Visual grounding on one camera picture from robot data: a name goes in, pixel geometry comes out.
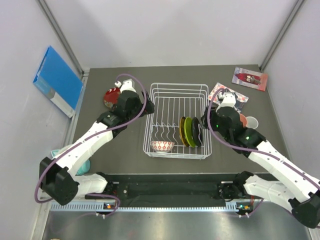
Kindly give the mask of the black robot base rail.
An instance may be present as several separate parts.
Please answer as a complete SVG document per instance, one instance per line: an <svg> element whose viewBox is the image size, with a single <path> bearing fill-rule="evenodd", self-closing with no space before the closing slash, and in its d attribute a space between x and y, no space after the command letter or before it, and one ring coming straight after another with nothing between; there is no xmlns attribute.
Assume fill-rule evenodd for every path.
<svg viewBox="0 0 320 240"><path fill-rule="evenodd" d="M116 196L122 201L139 196L204 196L217 200L248 199L234 173L177 173L177 174L105 174L102 193L88 193L86 199Z"/></svg>

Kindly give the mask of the pink plastic cup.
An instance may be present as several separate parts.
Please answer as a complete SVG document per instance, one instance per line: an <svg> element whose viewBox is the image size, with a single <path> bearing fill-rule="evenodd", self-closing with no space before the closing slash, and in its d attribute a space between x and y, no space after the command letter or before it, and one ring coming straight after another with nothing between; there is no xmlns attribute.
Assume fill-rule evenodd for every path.
<svg viewBox="0 0 320 240"><path fill-rule="evenodd" d="M243 114L239 114L239 118L240 118L240 121L242 122L242 125L244 126L244 127L246 127L247 126L247 124L248 124L248 121L247 121L247 118L246 118L246 116L244 116Z"/></svg>

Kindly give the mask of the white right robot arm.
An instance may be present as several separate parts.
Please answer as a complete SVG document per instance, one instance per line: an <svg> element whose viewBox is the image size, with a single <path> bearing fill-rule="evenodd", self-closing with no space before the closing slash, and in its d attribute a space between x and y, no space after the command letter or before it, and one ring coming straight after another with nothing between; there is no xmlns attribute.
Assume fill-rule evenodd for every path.
<svg viewBox="0 0 320 240"><path fill-rule="evenodd" d="M302 225L320 226L320 181L297 167L257 130L243 126L232 107L207 106L202 126L225 146L263 167L278 182L243 171L234 179L233 192L239 198L255 196L276 204Z"/></svg>

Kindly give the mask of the red plate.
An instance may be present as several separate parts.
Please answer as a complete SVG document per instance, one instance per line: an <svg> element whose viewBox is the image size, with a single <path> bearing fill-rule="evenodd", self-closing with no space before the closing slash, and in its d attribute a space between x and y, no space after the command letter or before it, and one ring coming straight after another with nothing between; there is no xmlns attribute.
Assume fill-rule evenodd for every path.
<svg viewBox="0 0 320 240"><path fill-rule="evenodd" d="M104 94L103 103L109 110L111 110L114 107L114 105L118 102L118 97L120 93L121 91L118 87L113 87L107 90Z"/></svg>

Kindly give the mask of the white wire dish rack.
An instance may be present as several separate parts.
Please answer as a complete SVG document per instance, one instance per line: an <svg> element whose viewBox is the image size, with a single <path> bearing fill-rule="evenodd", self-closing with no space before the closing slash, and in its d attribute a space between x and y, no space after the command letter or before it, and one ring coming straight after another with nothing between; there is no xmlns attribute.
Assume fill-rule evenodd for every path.
<svg viewBox="0 0 320 240"><path fill-rule="evenodd" d="M152 83L150 99L154 113L147 116L143 151L150 157L203 160L212 154L212 141L207 130L202 131L201 147L186 147L180 139L181 117L203 116L208 105L209 88L196 83ZM174 142L170 152L155 152L151 141Z"/></svg>

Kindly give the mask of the teal object behind arm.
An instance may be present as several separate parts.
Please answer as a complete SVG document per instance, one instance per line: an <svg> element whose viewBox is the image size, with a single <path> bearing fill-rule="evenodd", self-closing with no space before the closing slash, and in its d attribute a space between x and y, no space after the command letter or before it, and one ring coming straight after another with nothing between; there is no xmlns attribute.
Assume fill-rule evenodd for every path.
<svg viewBox="0 0 320 240"><path fill-rule="evenodd" d="M63 152L64 150L66 150L67 148L68 148L68 147L66 146L66 147L61 148L61 149L54 149L54 150L52 150L52 151L50 152L51 157L52 157L52 158L55 158L58 154L62 153L62 152ZM89 170L90 170L90 168L91 168L91 161L90 161L90 159L88 159L88 160L86 160L86 162L83 163L82 166L77 170L76 175L77 175L77 176L82 176L82 175L88 173Z"/></svg>

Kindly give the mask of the black plate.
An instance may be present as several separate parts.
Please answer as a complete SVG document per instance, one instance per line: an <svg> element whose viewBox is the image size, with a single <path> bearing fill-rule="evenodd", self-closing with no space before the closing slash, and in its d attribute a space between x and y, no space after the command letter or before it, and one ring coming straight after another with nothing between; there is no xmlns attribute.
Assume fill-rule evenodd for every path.
<svg viewBox="0 0 320 240"><path fill-rule="evenodd" d="M203 145L203 133L202 133L200 122L197 117L192 118L191 131L192 131L192 138L196 146L201 147Z"/></svg>

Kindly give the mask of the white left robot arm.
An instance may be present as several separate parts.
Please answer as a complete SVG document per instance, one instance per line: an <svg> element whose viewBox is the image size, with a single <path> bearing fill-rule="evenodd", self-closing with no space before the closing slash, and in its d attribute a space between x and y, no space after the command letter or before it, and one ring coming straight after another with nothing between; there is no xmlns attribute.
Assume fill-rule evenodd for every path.
<svg viewBox="0 0 320 240"><path fill-rule="evenodd" d="M143 101L132 90L120 93L113 110L102 113L90 129L54 159L45 157L39 164L39 181L36 188L64 206L75 197L98 194L109 198L114 191L111 183L100 174L78 175L80 167L106 143L113 140L139 117L153 114L154 104L147 91Z"/></svg>

